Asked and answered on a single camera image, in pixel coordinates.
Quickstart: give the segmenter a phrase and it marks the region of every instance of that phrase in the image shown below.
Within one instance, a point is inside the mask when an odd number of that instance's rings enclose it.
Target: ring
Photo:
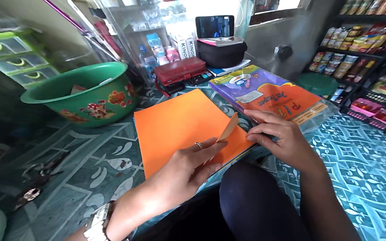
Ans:
[[[195,144],[195,145],[198,145],[199,148],[202,150],[202,144],[200,144],[199,142],[195,142],[194,144]]]

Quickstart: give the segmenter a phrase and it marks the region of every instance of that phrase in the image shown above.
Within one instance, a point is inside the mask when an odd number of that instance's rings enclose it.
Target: dark pants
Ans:
[[[260,167],[237,162],[136,240],[310,240],[289,197]]]

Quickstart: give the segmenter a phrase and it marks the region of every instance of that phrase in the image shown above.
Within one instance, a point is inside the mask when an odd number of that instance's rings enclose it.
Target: phone screen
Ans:
[[[232,15],[196,17],[197,37],[200,39],[232,37],[233,25]]]

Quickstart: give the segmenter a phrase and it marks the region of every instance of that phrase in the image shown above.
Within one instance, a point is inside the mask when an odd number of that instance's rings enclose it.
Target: red wallet strap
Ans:
[[[159,84],[158,84],[158,82],[157,82],[157,76],[156,76],[156,78],[154,79],[154,84],[156,85],[156,89],[159,91],[159,92],[161,92],[162,94],[164,94],[164,96],[166,96],[166,97],[170,97],[170,95],[168,94],[168,93],[166,93],[164,90],[162,90],[160,87],[159,87]]]

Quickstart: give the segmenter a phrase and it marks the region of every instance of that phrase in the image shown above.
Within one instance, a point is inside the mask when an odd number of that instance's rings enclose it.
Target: table surface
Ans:
[[[236,109],[206,84],[199,86],[225,114]],[[171,96],[193,90],[192,87]],[[155,88],[140,92],[137,110],[167,100]],[[240,115],[240,126],[252,127]],[[338,200],[363,240],[386,240],[386,137],[381,131],[346,115],[334,115],[307,136],[323,158]],[[86,129],[57,119],[16,150],[18,158],[0,163],[0,209],[7,212],[24,187],[21,173],[34,163],[71,151],[43,193],[9,217],[5,240],[62,240],[84,223],[96,208],[142,183],[144,169],[132,114],[117,123]],[[255,147],[245,158],[268,152]],[[271,156],[265,163],[298,208],[299,171]],[[219,181],[217,173],[206,185]],[[138,232],[157,222],[158,216]]]

